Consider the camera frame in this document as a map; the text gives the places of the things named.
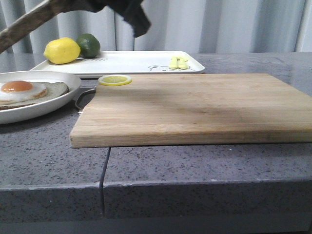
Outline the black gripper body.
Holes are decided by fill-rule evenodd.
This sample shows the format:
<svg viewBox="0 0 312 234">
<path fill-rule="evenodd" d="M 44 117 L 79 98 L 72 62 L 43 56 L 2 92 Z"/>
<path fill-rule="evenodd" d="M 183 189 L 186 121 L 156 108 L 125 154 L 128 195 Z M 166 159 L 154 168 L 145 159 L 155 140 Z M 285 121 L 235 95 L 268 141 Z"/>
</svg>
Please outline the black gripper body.
<svg viewBox="0 0 312 234">
<path fill-rule="evenodd" d="M 135 38 L 145 35 L 151 27 L 141 6 L 142 0 L 88 0 L 87 3 L 94 12 L 110 7 L 131 25 Z"/>
</svg>

